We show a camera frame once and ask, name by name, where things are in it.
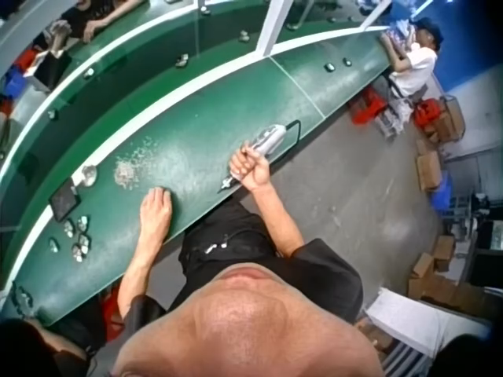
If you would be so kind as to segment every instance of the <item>man's right hand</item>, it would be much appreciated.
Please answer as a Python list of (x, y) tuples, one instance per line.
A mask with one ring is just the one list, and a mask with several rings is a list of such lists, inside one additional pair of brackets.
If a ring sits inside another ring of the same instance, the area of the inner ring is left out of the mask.
[(270, 184), (269, 162), (248, 142), (233, 154), (229, 168), (249, 192), (256, 192)]

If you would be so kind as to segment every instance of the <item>metal post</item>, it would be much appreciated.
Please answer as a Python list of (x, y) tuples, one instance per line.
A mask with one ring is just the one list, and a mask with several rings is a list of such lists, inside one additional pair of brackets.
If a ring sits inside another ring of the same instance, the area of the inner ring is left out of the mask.
[(269, 55), (273, 49), (292, 3), (293, 0), (271, 0), (255, 49), (261, 56)]
[(367, 28), (376, 22), (377, 18), (386, 10), (386, 8), (391, 4), (391, 0), (383, 0), (373, 11), (370, 13), (367, 18), (365, 18), (360, 25), (360, 30), (365, 31)]

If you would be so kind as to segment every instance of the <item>metal part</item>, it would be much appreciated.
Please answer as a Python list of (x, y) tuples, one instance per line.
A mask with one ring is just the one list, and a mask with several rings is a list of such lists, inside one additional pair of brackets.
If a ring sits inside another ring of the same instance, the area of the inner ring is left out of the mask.
[(89, 218), (87, 216), (81, 216), (77, 220), (77, 228), (80, 232), (86, 232), (87, 227), (89, 226)]
[(74, 243), (74, 245), (72, 246), (72, 256), (78, 263), (84, 260), (84, 253), (77, 243)]
[(239, 33), (239, 42), (250, 42), (250, 35), (246, 30), (241, 30), (241, 32)]
[(323, 66), (327, 72), (334, 72), (336, 70), (336, 66), (332, 63), (327, 63)]
[(174, 66), (176, 68), (185, 68), (188, 63), (189, 63), (189, 54), (184, 53), (176, 60)]
[(47, 112), (47, 116), (49, 117), (50, 120), (57, 120), (57, 110), (49, 110)]
[[(251, 142), (250, 146), (261, 155), (267, 157), (274, 151), (274, 149), (277, 148), (279, 144), (281, 144), (285, 135), (285, 126), (282, 126), (281, 124), (273, 124), (272, 126), (269, 126), (264, 131), (262, 131), (260, 135)], [(239, 180), (240, 177), (236, 177), (232, 173), (230, 173), (222, 180), (222, 185), (220, 186), (218, 192), (229, 189)]]
[(69, 237), (69, 238), (73, 238), (73, 236), (75, 235), (75, 226), (73, 225), (72, 223), (72, 220), (70, 220), (69, 218), (64, 222), (63, 224), (63, 229), (64, 229), (64, 233)]
[(203, 16), (210, 16), (211, 15), (211, 11), (207, 6), (201, 6), (200, 11)]
[(94, 69), (92, 69), (92, 68), (88, 68), (87, 71), (85, 71), (83, 74), (83, 78), (85, 80), (88, 80), (93, 76), (94, 76)]
[(56, 240), (53, 237), (49, 238), (49, 249), (53, 253), (57, 253), (60, 250), (59, 245), (57, 244)]
[(94, 185), (97, 179), (97, 168), (95, 165), (88, 165), (82, 168), (82, 175), (84, 176), (83, 184), (86, 187)]
[(87, 254), (87, 251), (89, 251), (91, 247), (91, 240), (88, 236), (85, 234), (79, 234), (79, 246), (80, 250), (84, 253)]

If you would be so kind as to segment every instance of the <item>white cloth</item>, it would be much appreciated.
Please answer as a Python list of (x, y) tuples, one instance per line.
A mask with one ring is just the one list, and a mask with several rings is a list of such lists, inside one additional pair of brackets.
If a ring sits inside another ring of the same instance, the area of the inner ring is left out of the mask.
[(416, 93), (427, 82), (433, 72), (437, 54), (428, 47), (420, 47), (407, 53), (412, 65), (411, 69), (404, 72), (393, 72), (390, 79), (395, 82), (404, 97)]

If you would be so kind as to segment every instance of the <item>small metal component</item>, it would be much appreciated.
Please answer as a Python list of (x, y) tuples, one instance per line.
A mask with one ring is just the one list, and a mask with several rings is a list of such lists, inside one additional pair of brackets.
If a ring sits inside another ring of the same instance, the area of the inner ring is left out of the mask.
[(82, 174), (84, 176), (83, 184), (86, 187), (90, 187), (94, 185), (97, 178), (97, 168), (95, 165), (89, 165), (87, 167), (82, 168)]
[(290, 31), (299, 30), (299, 24), (286, 24), (286, 28)]
[(174, 66), (176, 68), (185, 68), (188, 63), (189, 63), (189, 54), (184, 53), (176, 60)]
[(83, 254), (87, 254), (91, 248), (91, 240), (85, 234), (79, 234), (79, 247)]
[(327, 63), (323, 66), (323, 68), (327, 71), (327, 72), (334, 72), (336, 70), (336, 66), (333, 65), (332, 63)]
[(49, 116), (50, 120), (57, 120), (57, 110), (49, 110), (47, 116)]
[(241, 30), (239, 33), (239, 42), (247, 43), (250, 42), (250, 35), (246, 30)]
[(63, 224), (64, 227), (64, 233), (69, 237), (73, 238), (75, 235), (75, 226), (73, 226), (72, 220), (69, 218), (64, 222)]
[(210, 11), (210, 9), (207, 6), (201, 6), (201, 14), (203, 16), (210, 16), (211, 15), (211, 11)]
[(49, 238), (49, 249), (53, 253), (57, 253), (60, 250), (60, 247), (58, 246), (56, 240), (53, 237)]
[(80, 232), (86, 232), (88, 225), (89, 218), (87, 216), (81, 216), (77, 220), (77, 228), (79, 228)]
[(88, 79), (90, 79), (93, 76), (94, 76), (94, 69), (88, 68), (87, 71), (84, 72), (83, 78), (85, 80), (88, 80)]
[(28, 293), (28, 291), (26, 291), (26, 289), (24, 289), (23, 287), (19, 287), (19, 293), (21, 295), (21, 297), (23, 298), (26, 306), (31, 309), (33, 308), (33, 298), (32, 296)]
[(80, 263), (81, 261), (84, 260), (84, 253), (82, 252), (82, 250), (80, 249), (80, 246), (75, 243), (73, 246), (72, 246), (72, 255), (73, 255), (73, 258), (75, 258), (75, 260)]

